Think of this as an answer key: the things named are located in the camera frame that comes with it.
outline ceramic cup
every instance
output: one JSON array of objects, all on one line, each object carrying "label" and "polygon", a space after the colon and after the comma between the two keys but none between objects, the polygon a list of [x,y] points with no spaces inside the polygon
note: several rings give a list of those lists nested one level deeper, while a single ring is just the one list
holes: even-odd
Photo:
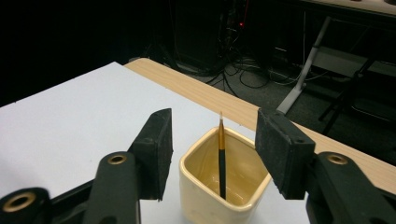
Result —
[{"label": "ceramic cup", "polygon": [[225,129],[226,200],[219,196],[219,138],[213,128],[180,159],[180,200],[193,223],[249,223],[271,176],[251,140]]}]

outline floor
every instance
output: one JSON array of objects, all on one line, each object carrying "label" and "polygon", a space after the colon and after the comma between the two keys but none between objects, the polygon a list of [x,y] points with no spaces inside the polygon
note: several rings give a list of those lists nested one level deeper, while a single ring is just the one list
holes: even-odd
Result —
[{"label": "floor", "polygon": [[[243,55],[228,63],[218,74],[212,75],[199,72],[199,69],[184,63],[179,65],[186,75],[269,110],[276,110],[294,87],[301,71],[301,67],[288,64],[281,57],[274,57],[272,66],[263,71],[252,57]],[[323,121],[319,121],[318,117],[349,80],[348,77],[314,67],[308,74],[306,88],[287,113],[287,117],[321,133],[332,112]],[[328,136],[396,165],[396,131],[375,119],[361,118],[344,111]]]}]

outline black cable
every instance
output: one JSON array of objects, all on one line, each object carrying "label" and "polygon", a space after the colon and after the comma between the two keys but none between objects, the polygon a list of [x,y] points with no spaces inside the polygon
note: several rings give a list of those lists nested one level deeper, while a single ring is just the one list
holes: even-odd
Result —
[{"label": "black cable", "polygon": [[272,78],[272,77],[270,76],[270,80],[273,81],[273,82],[275,82],[275,83],[280,83],[280,82],[284,82],[284,81],[286,81],[286,80],[294,79],[294,78],[291,77],[291,74],[289,74],[288,76],[285,76],[285,75],[280,74],[279,76],[282,76],[282,77],[284,77],[284,78],[279,79],[279,80],[276,80],[276,79],[274,79],[274,78]]},{"label": "black cable", "polygon": [[241,75],[239,76],[239,81],[242,83],[242,85],[244,85],[244,86],[246,86],[246,87],[249,87],[249,88],[251,88],[251,89],[259,89],[259,88],[262,88],[262,87],[264,87],[264,86],[266,86],[268,83],[269,83],[269,79],[266,79],[261,85],[259,85],[259,86],[250,86],[250,85],[248,85],[247,83],[245,83],[243,80],[242,80],[242,76],[245,74],[245,72],[242,72],[241,73]]},{"label": "black cable", "polygon": [[223,80],[225,81],[225,83],[228,86],[228,89],[233,93],[233,95],[239,98],[239,96],[235,93],[235,91],[233,91],[233,88],[231,88],[230,83],[228,83],[227,77],[225,76],[224,73],[223,73]]},{"label": "black cable", "polygon": [[[237,48],[233,48],[233,50],[237,53],[237,55],[239,55],[239,57],[240,57],[241,59],[243,58],[242,53],[241,53]],[[235,72],[234,72],[233,74],[229,74],[229,73],[225,70],[225,68],[224,68],[224,70],[225,70],[225,72],[226,72],[227,75],[229,75],[230,77],[232,77],[232,76],[235,76],[236,74],[238,74],[238,73],[240,73],[240,72],[242,71],[242,69],[240,69],[240,68],[238,68],[238,67],[235,66],[234,62],[233,62],[229,57],[227,57],[227,59],[228,59],[229,63],[233,66],[233,69],[235,70]]]},{"label": "black cable", "polygon": [[[207,82],[205,82],[205,84],[211,83],[211,82],[214,81],[216,78],[218,78],[220,75],[221,75],[221,73],[218,73],[215,77],[213,77],[212,79],[210,79],[210,80],[208,80]],[[218,84],[219,82],[221,82],[221,80],[218,81],[218,82],[216,82],[215,84],[212,84],[212,86]]]},{"label": "black cable", "polygon": [[185,74],[185,75],[190,75],[190,76],[195,76],[195,77],[213,77],[216,75],[216,73],[211,72],[209,70],[202,70],[198,72],[193,72],[190,70],[186,70],[184,68],[180,68],[180,72]]},{"label": "black cable", "polygon": [[248,64],[248,63],[236,64],[235,67],[245,72],[252,72],[252,73],[262,72],[262,69],[260,67],[255,67],[255,64]]},{"label": "black cable", "polygon": [[222,80],[222,84],[223,84],[223,91],[225,91],[225,92],[227,92],[226,90],[225,90],[225,83],[227,82],[228,83],[228,80],[227,80],[227,77],[225,76],[225,74],[223,73],[223,74],[221,74],[222,75],[222,77],[223,77],[223,80]]},{"label": "black cable", "polygon": [[218,80],[217,82],[211,84],[210,86],[214,87],[214,86],[216,86],[216,84],[218,84],[218,83],[221,82],[222,80],[223,80],[223,79],[220,79],[220,80]]}]

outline metal leg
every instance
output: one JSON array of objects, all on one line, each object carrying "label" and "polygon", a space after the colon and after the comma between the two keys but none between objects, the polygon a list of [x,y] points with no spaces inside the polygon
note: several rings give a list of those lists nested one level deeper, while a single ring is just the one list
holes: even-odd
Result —
[{"label": "metal leg", "polygon": [[304,68],[300,74],[300,78],[298,79],[298,82],[296,86],[291,90],[291,92],[286,96],[286,98],[283,100],[283,102],[277,107],[277,111],[280,111],[284,114],[288,113],[289,109],[291,106],[294,104],[294,102],[297,100],[297,98],[300,96],[301,92],[303,91],[303,88],[305,87],[305,78],[306,75],[309,72],[309,69],[311,68],[312,62],[315,60],[315,57],[317,56],[318,48],[320,46],[321,40],[323,36],[326,33],[327,27],[330,24],[330,21],[332,20],[331,17],[326,17],[326,20],[323,22],[323,25],[320,29],[320,32],[318,34],[317,40],[314,43],[314,46],[312,47],[311,51],[309,52],[308,58],[306,60],[306,63],[304,65]]},{"label": "metal leg", "polygon": [[352,93],[355,91],[357,86],[359,85],[359,80],[363,77],[364,73],[370,68],[370,66],[375,62],[375,59],[378,57],[379,52],[384,47],[386,43],[391,39],[392,34],[385,32],[381,35],[380,40],[375,44],[376,48],[374,53],[366,60],[366,62],[361,66],[361,68],[355,72],[352,80],[346,86],[346,88],[340,93],[340,95],[332,102],[332,104],[326,109],[326,111],[319,117],[320,121],[323,121],[326,115],[335,107],[335,112],[332,114],[329,122],[326,124],[322,134],[327,135],[332,125],[335,123],[335,120],[340,115],[342,109],[348,104],[350,98],[352,97]]}]

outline cream ceramic cup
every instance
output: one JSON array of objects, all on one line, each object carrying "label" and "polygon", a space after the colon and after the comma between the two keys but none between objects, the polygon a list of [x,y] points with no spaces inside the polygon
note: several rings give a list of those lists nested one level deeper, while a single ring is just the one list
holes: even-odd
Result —
[{"label": "cream ceramic cup", "polygon": [[254,144],[225,129],[226,200],[219,196],[219,138],[213,128],[180,159],[180,200],[193,223],[249,223],[271,176]]}]

